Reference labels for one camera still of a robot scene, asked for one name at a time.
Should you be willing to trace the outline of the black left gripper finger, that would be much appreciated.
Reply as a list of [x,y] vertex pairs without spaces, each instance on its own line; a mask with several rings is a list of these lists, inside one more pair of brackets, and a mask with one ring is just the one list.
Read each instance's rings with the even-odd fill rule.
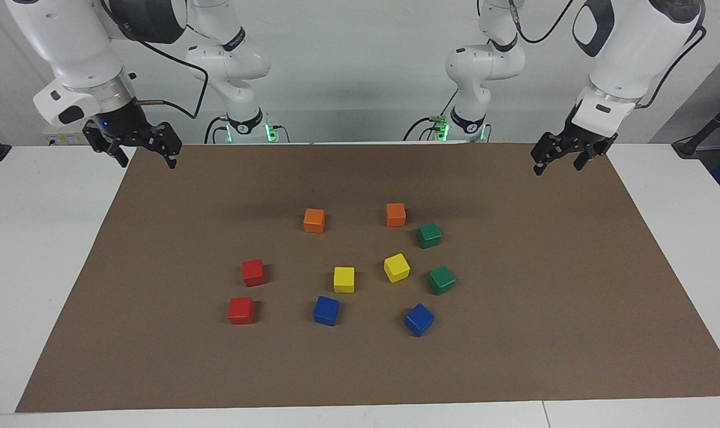
[[537,176],[541,176],[551,162],[567,154],[567,148],[564,148],[562,143],[561,137],[550,132],[545,132],[537,143],[534,144],[530,155],[535,163],[533,172]]
[[574,168],[581,171],[595,157],[607,154],[610,146],[611,143],[583,143],[579,155],[573,162]]

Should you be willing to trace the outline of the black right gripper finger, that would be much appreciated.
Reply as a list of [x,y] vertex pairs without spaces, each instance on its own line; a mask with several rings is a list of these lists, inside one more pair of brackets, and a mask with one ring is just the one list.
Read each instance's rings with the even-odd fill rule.
[[148,125],[139,129],[136,134],[139,147],[160,155],[168,168],[175,169],[177,157],[182,149],[182,142],[169,122]]
[[104,149],[103,152],[116,160],[118,165],[121,165],[121,168],[126,168],[129,163],[129,157],[126,155],[124,150],[121,146],[121,139],[111,139],[111,138],[103,138],[104,139]]

